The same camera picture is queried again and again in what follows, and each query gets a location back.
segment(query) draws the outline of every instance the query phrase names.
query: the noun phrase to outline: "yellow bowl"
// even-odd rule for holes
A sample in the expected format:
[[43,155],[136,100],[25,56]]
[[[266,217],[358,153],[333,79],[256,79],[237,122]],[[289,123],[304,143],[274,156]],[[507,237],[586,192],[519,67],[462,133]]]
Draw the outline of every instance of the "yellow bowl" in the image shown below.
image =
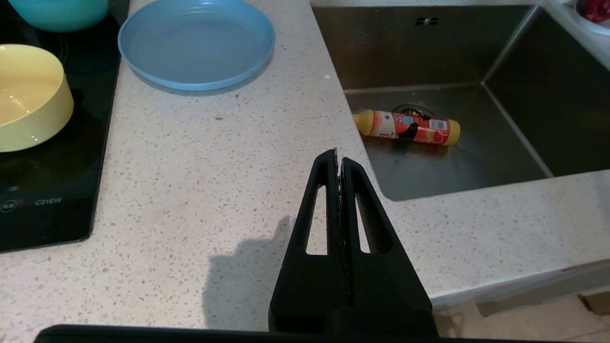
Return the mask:
[[73,110],[55,55],[35,46],[0,45],[0,153],[47,141],[63,129]]

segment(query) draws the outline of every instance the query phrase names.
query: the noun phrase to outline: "sink drain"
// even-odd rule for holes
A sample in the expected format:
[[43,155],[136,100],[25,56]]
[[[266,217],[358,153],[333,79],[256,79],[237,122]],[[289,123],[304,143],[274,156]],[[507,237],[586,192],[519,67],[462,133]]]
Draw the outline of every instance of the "sink drain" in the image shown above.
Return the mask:
[[417,117],[438,118],[437,115],[434,114],[434,112],[429,110],[427,107],[424,107],[424,106],[418,105],[418,104],[402,104],[402,105],[396,107],[392,112],[411,115],[414,117],[417,116]]

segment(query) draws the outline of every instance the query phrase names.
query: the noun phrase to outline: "red object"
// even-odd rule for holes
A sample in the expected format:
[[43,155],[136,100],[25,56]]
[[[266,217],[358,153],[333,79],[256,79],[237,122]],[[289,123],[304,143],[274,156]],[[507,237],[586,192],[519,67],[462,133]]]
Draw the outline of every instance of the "red object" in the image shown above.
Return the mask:
[[583,18],[594,23],[610,19],[610,0],[580,0],[576,9]]

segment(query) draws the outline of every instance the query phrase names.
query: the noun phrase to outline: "teal bowl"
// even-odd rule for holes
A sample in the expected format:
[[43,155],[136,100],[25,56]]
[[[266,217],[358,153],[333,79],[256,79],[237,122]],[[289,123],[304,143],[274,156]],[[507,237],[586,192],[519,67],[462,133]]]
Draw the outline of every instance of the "teal bowl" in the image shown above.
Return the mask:
[[33,27],[50,32],[88,29],[108,13],[108,0],[9,0]]

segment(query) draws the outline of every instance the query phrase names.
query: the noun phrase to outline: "bottle label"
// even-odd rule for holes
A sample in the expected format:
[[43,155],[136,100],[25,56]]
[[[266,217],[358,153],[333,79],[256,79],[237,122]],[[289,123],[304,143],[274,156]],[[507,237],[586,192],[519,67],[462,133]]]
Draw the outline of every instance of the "bottle label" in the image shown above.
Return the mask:
[[425,119],[400,113],[374,110],[374,137],[408,139],[413,142],[443,145],[449,138],[448,120]]

